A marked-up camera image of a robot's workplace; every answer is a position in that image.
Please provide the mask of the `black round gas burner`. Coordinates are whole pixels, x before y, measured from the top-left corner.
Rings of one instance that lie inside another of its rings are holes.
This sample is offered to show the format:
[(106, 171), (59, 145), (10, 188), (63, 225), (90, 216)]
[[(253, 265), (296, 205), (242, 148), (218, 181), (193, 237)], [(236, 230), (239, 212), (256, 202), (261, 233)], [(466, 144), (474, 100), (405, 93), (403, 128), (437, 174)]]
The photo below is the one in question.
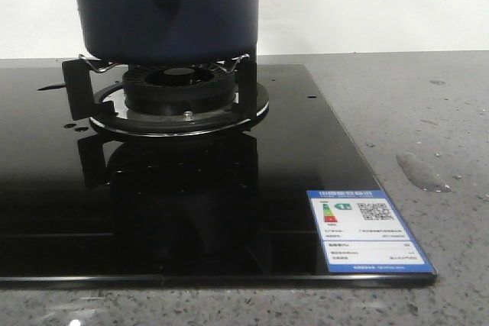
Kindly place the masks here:
[(139, 66), (123, 75), (125, 104), (150, 115), (181, 115), (221, 108), (234, 100), (235, 76), (209, 64)]

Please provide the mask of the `black glass gas stove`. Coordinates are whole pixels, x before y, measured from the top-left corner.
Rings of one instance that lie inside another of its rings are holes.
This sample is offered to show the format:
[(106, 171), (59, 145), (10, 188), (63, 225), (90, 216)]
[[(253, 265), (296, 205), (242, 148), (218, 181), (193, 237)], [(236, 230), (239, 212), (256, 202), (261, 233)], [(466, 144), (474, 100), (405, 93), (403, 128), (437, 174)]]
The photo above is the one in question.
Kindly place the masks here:
[(383, 190), (304, 66), (262, 65), (249, 131), (122, 142), (74, 122), (58, 66), (1, 70), (1, 285), (418, 287), (332, 273), (309, 190)]

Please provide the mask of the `black metal pot support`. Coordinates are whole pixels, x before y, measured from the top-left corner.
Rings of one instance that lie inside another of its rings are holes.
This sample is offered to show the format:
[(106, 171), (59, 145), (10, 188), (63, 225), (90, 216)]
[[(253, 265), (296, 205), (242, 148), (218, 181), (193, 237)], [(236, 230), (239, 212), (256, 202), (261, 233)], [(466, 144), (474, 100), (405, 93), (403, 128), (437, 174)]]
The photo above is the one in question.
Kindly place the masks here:
[(257, 80), (257, 64), (247, 54), (214, 63), (155, 67), (205, 64), (234, 74), (235, 97), (231, 103), (200, 113), (185, 111), (181, 115), (150, 115), (133, 111), (125, 104), (123, 75), (139, 66), (130, 65), (120, 82), (94, 92), (90, 74), (105, 73), (112, 69), (112, 64), (89, 60), (84, 56), (65, 61), (62, 70), (72, 118), (87, 118), (95, 130), (123, 137), (171, 139), (249, 129), (266, 116), (269, 109), (268, 93)]

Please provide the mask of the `blue energy label sticker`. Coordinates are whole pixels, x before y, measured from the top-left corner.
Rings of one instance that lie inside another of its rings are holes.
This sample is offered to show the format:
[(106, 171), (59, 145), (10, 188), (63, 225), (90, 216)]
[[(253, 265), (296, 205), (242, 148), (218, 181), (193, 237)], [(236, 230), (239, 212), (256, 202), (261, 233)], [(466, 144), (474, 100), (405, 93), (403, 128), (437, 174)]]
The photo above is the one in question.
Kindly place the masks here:
[(332, 273), (434, 273), (383, 190), (309, 190), (327, 268)]

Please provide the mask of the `dark blue cooking pot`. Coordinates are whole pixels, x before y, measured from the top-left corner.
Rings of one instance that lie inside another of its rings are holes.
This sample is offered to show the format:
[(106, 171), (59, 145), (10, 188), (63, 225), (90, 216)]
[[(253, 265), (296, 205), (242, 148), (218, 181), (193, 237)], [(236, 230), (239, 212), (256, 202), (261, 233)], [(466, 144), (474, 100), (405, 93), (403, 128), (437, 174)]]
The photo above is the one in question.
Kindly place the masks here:
[(258, 0), (77, 0), (88, 52), (134, 65), (206, 63), (251, 52)]

